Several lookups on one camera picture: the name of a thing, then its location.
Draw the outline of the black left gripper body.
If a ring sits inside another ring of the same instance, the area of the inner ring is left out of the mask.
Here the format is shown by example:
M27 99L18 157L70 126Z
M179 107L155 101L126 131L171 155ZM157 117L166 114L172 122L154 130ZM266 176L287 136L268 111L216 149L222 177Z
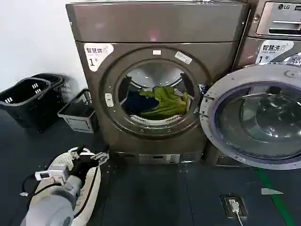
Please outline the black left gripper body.
M71 176L75 176L85 183L87 173L91 168L97 167L97 160L94 158L94 154L80 154L72 160L73 167L70 171Z

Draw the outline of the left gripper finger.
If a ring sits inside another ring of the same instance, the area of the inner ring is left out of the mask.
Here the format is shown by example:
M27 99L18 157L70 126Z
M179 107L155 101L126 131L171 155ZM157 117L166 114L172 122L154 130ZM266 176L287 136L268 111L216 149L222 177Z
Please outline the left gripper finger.
M109 156L97 156L94 157L93 160L93 166L98 167L104 165L109 160Z
M91 157L90 157L90 159L92 159L92 160L101 160L101 159L103 159L103 158L109 158L109 149L110 149L110 146L109 145L107 145L106 147L105 147L105 149L104 149L104 151L102 151L102 152L99 152L99 153L97 153L97 154L95 154L95 155L92 155Z

